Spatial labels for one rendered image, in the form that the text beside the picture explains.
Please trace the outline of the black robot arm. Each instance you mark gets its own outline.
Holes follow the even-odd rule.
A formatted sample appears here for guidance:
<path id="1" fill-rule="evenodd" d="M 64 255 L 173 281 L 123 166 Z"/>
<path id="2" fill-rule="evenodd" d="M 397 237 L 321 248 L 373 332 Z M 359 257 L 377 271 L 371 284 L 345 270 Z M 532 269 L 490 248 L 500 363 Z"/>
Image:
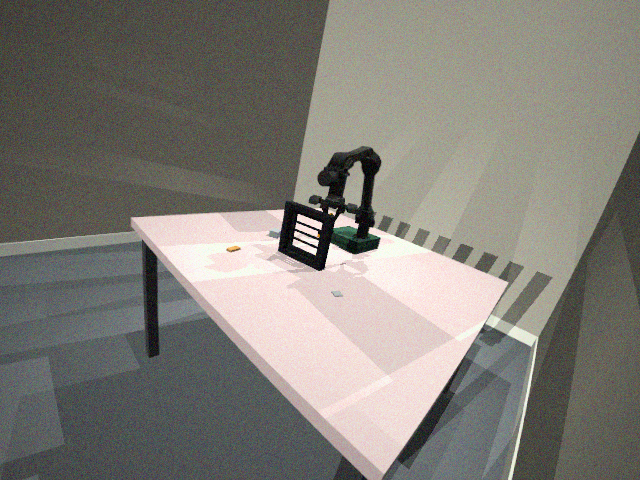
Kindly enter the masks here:
<path id="1" fill-rule="evenodd" d="M 379 155 L 368 146 L 360 146 L 350 152 L 336 152 L 327 167 L 324 166 L 324 170 L 320 171 L 317 180 L 321 186 L 345 188 L 347 175 L 350 175 L 348 170 L 354 167 L 354 163 L 358 161 L 362 163 L 364 184 L 361 205 L 355 215 L 355 223 L 359 225 L 357 234 L 354 234 L 354 236 L 367 239 L 370 238 L 368 236 L 369 229 L 375 225 L 374 210 L 371 203 L 375 175 L 381 166 Z M 325 199 L 325 206 L 332 209 L 337 209 L 338 206 L 343 207 L 344 204 L 343 193 L 339 193 L 339 195 L 329 194 Z"/>

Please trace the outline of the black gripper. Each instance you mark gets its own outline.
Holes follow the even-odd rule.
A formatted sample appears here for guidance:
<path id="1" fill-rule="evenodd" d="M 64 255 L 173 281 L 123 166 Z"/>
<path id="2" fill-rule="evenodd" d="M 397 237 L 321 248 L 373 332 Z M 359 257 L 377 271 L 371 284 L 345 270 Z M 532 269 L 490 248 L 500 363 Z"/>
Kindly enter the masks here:
<path id="1" fill-rule="evenodd" d="M 339 193 L 342 194 L 342 193 L 344 193 L 344 189 L 345 188 L 330 186 L 328 195 L 329 194 L 339 195 Z M 309 202 L 308 203 L 314 204 L 314 205 L 320 203 L 320 208 L 322 208 L 323 212 L 328 213 L 329 207 L 325 206 L 325 199 L 322 199 L 322 196 L 312 195 L 309 198 Z M 345 212 L 345 209 L 346 209 L 346 211 L 348 213 L 356 214 L 357 208 L 358 208 L 358 206 L 356 204 L 351 204 L 351 203 L 348 203 L 348 205 L 344 204 L 343 207 L 338 206 L 338 209 L 337 209 L 336 214 L 335 214 L 336 219 L 338 218 L 338 216 L 341 213 Z M 336 219 L 335 219 L 335 221 L 336 221 Z"/>

